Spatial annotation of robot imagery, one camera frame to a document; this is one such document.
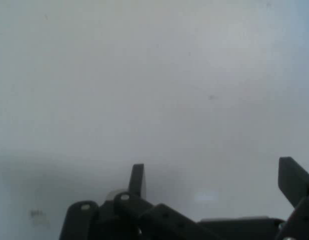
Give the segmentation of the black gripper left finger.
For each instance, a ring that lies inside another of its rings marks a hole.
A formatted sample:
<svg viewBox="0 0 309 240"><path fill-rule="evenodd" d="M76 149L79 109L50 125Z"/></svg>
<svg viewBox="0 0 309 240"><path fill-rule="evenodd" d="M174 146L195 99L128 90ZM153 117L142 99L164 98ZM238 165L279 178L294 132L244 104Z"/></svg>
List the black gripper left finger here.
<svg viewBox="0 0 309 240"><path fill-rule="evenodd" d="M67 209L61 240L219 240L221 237L164 204L143 198L144 164L132 166L128 188L98 205L91 200Z"/></svg>

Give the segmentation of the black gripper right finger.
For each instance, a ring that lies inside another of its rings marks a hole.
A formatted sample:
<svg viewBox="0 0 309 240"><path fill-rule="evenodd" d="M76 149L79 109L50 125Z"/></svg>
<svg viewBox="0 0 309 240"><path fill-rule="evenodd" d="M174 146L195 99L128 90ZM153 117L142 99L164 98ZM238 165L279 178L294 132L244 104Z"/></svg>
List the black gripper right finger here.
<svg viewBox="0 0 309 240"><path fill-rule="evenodd" d="M309 173L292 157L280 157L278 187L293 206L293 211L276 239L309 240Z"/></svg>

